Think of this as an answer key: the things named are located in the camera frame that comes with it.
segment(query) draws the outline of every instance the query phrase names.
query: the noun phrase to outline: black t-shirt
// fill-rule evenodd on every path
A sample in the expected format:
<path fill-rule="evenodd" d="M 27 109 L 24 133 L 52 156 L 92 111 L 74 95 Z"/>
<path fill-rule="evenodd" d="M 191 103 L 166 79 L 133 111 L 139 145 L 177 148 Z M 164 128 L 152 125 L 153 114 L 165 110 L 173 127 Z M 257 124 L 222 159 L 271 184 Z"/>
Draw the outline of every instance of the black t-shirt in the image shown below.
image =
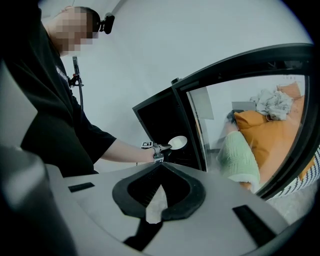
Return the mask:
<path fill-rule="evenodd" d="M 21 147 L 58 166 L 64 177 L 93 174 L 93 164 L 116 138 L 92 125 L 85 114 L 80 122 L 80 105 L 41 22 L 41 10 L 37 4 L 28 9 L 28 22 L 8 32 L 2 48 L 9 71 L 38 111 Z"/>

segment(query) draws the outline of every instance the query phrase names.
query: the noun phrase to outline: gray carpet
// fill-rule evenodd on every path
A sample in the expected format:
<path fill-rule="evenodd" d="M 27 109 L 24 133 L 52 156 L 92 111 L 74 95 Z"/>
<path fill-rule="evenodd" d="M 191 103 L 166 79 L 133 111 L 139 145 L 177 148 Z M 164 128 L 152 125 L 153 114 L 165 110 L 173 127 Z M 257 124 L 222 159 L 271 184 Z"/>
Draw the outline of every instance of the gray carpet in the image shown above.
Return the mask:
<path fill-rule="evenodd" d="M 283 197 L 271 198 L 266 202 L 275 208 L 290 225 L 311 210 L 318 187 L 319 184 L 315 182 L 297 192 Z"/>

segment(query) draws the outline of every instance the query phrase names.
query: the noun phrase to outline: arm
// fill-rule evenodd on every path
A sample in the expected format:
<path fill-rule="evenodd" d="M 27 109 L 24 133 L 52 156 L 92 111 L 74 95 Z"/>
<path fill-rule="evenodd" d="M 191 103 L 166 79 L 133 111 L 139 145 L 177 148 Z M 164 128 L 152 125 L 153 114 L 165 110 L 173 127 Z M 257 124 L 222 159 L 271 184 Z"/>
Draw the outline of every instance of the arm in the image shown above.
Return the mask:
<path fill-rule="evenodd" d="M 83 113 L 82 122 L 80 122 L 81 107 L 74 96 L 72 96 L 72 105 L 76 135 L 93 163 L 99 158 L 124 163 L 149 163 L 154 161 L 155 150 L 153 148 L 141 149 L 116 139 L 109 133 L 92 125 L 85 113 Z"/>
<path fill-rule="evenodd" d="M 154 153 L 153 148 L 141 149 L 116 139 L 101 158 L 114 162 L 149 163 L 154 161 Z"/>

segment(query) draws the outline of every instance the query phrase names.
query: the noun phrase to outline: person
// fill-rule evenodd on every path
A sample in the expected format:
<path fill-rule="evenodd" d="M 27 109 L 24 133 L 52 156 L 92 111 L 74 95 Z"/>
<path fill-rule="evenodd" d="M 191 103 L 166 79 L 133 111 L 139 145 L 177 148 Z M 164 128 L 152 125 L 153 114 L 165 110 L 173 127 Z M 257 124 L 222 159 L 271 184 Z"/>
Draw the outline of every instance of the person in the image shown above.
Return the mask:
<path fill-rule="evenodd" d="M 2 46 L 8 70 L 38 111 L 21 148 L 59 167 L 64 177 L 97 173 L 98 159 L 153 162 L 152 148 L 122 142 L 91 124 L 84 113 L 80 119 L 81 107 L 60 57 L 98 37 L 99 15 L 87 7 L 68 6 L 44 26 L 36 1 L 25 8 L 21 15 L 27 14 L 28 23 L 13 21 L 23 28 L 19 32 L 8 25 Z"/>

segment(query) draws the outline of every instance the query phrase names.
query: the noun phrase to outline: mint green towel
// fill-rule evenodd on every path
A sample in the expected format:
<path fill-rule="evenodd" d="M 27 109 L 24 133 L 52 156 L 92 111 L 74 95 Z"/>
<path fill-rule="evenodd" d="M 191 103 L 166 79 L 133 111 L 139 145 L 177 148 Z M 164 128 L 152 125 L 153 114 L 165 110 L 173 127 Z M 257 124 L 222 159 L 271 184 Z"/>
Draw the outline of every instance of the mint green towel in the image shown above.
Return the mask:
<path fill-rule="evenodd" d="M 230 132 L 218 153 L 222 176 L 235 182 L 250 182 L 251 191 L 257 192 L 260 173 L 255 156 L 240 131 Z"/>

